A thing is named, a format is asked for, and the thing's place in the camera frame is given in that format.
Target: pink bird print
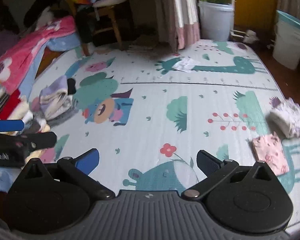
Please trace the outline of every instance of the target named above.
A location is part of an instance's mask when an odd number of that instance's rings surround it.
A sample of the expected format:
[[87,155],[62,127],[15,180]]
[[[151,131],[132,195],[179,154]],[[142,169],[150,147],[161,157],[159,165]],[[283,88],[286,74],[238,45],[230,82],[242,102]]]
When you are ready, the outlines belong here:
[[100,70],[103,70],[104,68],[109,67],[112,64],[112,62],[114,61],[114,59],[115,59],[115,57],[109,59],[106,62],[102,61],[102,62],[92,64],[86,68],[86,71],[87,72],[98,72]]

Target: brown floor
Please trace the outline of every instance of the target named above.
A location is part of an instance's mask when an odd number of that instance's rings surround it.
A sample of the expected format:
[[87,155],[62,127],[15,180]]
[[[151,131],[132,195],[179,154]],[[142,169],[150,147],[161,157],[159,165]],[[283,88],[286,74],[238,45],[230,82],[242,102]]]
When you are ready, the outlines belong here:
[[[285,68],[272,57],[272,51],[264,50],[257,52],[260,59],[271,72],[275,81],[279,85],[285,98],[291,97],[294,102],[300,105],[300,73]],[[0,192],[0,217],[4,219],[2,207],[5,193]]]

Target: red cloth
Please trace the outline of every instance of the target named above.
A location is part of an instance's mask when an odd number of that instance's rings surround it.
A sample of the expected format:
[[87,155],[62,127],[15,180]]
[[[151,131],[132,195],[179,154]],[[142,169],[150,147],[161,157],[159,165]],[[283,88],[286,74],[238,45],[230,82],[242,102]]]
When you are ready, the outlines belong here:
[[21,102],[19,96],[20,96],[20,91],[18,89],[9,96],[3,109],[0,111],[0,120],[7,120],[7,118],[10,116],[12,111]]

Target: teal bucket rim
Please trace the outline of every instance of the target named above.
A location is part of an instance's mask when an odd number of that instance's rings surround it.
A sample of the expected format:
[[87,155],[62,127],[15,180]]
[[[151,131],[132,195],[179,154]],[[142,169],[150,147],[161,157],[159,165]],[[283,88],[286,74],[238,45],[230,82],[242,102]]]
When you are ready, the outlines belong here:
[[288,13],[285,13],[285,12],[282,12],[279,10],[277,10],[277,13],[279,14],[279,17],[280,16],[283,17],[282,20],[284,20],[285,22],[289,23],[290,25],[293,25],[300,29],[300,20],[299,19],[293,17],[292,15],[290,15]]

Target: pink blanket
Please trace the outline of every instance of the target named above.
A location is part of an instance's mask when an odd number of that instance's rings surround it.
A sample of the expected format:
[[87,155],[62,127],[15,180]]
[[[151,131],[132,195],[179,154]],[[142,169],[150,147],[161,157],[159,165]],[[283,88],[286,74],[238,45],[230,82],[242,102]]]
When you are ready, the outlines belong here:
[[26,76],[41,46],[49,39],[64,37],[75,32],[71,16],[59,19],[29,34],[0,57],[0,82],[12,94]]

